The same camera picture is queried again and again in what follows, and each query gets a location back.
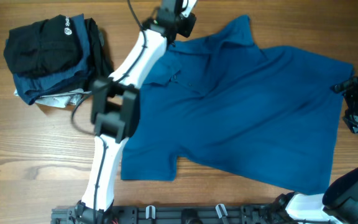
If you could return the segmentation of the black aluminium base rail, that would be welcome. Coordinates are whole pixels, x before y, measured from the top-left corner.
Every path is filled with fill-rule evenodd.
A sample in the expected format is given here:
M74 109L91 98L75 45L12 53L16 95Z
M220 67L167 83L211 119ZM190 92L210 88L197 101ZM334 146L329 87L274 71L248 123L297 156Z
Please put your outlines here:
M310 218L291 218L283 210L269 204L213 207L130 207L113 206L106 213L76 205L52 210L51 224L117 223L117 224L262 224L262 223L319 223Z

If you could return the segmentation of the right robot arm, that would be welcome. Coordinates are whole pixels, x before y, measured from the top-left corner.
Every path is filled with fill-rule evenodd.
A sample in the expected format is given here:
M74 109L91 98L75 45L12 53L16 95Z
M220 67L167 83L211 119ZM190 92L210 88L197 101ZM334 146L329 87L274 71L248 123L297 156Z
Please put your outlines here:
M331 90L345 99L342 120L358 134L358 77ZM358 167L335 180L324 194L282 194L270 206L269 223L358 223Z

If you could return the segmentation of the black bottom folded garment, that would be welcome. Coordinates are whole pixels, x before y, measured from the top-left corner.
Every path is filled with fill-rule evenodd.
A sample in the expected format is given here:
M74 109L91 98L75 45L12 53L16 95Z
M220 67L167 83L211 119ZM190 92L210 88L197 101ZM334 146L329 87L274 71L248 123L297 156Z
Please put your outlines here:
M114 69L109 52L105 52L104 31L99 29L93 18L85 19L85 27L90 44L88 67L92 73L87 79L74 83L74 89L90 91L96 80L108 77Z

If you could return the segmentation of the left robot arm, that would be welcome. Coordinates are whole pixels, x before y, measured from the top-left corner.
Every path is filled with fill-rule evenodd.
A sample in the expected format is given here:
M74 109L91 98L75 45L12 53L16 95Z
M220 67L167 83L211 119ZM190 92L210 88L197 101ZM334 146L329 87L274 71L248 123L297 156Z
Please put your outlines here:
M123 63L95 80L84 99L92 99L94 157L85 193L69 219L73 223L116 223L114 185L122 151L140 120L140 88L154 64L174 44L189 37L197 0L162 0L150 17L138 22L139 36Z

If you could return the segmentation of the blue polo shirt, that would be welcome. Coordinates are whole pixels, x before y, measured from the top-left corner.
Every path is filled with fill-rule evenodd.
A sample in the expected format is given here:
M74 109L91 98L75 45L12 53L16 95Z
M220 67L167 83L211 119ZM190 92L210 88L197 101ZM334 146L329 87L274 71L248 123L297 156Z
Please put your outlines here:
M353 66L291 46L260 49L249 17L177 42L140 89L124 180L173 180L177 159L303 194L329 186L342 97Z

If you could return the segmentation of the black folded garment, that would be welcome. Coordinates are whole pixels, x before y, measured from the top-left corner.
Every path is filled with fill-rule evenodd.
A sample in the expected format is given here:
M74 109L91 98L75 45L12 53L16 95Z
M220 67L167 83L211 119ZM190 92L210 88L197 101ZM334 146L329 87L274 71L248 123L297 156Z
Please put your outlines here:
M58 15L9 31L4 58L12 73L42 77L65 71L82 58L74 20Z
M108 77L114 69L109 52L105 52L104 31L99 29L93 18L85 19L85 27L90 44L88 67L92 73L87 79L74 83L74 89L90 91L96 80Z

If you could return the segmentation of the light grey folded garment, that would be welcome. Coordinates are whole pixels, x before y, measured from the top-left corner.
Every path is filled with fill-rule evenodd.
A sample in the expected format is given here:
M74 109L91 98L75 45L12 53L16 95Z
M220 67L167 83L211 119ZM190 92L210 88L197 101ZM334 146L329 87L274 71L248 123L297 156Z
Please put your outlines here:
M87 94L87 91L84 91L82 88L70 91L58 91L38 97L35 103L49 107L65 108L67 105L76 105L85 94Z

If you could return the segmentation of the navy folded garment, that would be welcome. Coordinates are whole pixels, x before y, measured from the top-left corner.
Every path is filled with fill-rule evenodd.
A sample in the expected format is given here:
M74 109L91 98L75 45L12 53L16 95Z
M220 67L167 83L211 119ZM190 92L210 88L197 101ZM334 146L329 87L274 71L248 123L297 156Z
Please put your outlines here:
M33 105L42 96L53 95L59 91L67 94L69 90L84 89L85 81L93 74L94 67L90 64L90 40L84 15L80 14L72 17L72 19L82 48L81 60L74 67L39 78L13 75L17 94L28 105Z

